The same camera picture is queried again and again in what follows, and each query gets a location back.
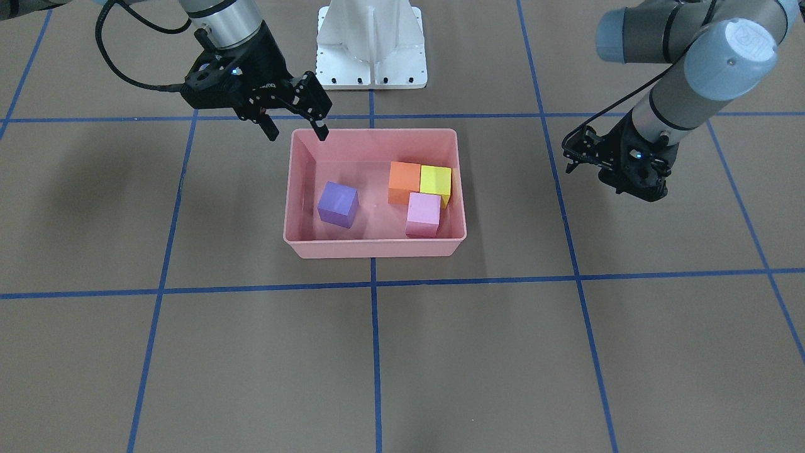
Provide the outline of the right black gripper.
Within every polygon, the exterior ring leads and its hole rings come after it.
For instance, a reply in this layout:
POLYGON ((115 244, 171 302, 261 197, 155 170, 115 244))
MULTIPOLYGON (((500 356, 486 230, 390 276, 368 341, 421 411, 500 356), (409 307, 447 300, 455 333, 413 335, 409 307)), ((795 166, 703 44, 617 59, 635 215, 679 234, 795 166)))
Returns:
MULTIPOLYGON (((204 50, 179 89, 192 108, 250 109, 251 101, 258 96, 270 97, 265 90, 277 91, 285 101, 292 98, 297 114, 310 123, 319 141, 326 140, 330 129, 325 121, 333 102, 314 72, 294 77, 288 71, 267 23, 260 23, 250 38, 229 49, 215 48, 205 29, 196 30, 194 37, 204 50)), ((279 137, 279 129, 267 112, 258 112, 257 125, 271 142, 279 137)))

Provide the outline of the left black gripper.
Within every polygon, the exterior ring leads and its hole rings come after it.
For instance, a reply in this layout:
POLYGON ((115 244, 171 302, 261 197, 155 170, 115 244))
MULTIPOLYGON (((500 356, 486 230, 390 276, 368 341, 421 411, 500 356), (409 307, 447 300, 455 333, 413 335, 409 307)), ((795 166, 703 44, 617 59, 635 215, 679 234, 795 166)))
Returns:
POLYGON ((576 127, 562 141, 563 156, 570 160, 566 173, 581 164, 600 167, 598 178, 615 189, 648 203, 666 197, 667 178, 672 174, 679 144, 663 135, 645 140, 627 114, 603 137, 592 126, 576 127))

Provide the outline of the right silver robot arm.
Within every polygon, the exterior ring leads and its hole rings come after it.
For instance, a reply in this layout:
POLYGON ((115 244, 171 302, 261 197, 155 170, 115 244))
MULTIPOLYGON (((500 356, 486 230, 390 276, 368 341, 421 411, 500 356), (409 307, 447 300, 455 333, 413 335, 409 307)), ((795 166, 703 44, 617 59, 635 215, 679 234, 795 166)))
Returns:
POLYGON ((261 127, 274 141, 279 130, 270 111, 284 109, 304 118, 319 140, 330 130, 325 120, 333 102, 316 74, 292 75, 278 43, 253 1, 182 1, 185 23, 164 28, 133 9, 132 1, 104 1, 95 20, 93 37, 110 71, 125 83, 144 90, 179 94, 193 109, 230 108, 239 120, 261 127), (158 33, 177 35, 193 29, 203 49, 184 80, 178 84, 153 85, 124 74, 113 63, 103 41, 103 29, 115 6, 158 33))

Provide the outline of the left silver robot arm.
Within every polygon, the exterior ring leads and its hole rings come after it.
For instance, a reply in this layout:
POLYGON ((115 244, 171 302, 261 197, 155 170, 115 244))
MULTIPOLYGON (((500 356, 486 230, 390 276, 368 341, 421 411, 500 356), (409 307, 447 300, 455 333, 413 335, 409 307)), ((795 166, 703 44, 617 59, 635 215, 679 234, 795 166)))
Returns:
POLYGON ((596 28, 601 60, 667 68, 607 134, 587 120, 563 139, 566 173, 594 165, 617 193, 664 198, 681 141, 771 72, 800 17, 798 1, 644 1, 607 12, 596 28))

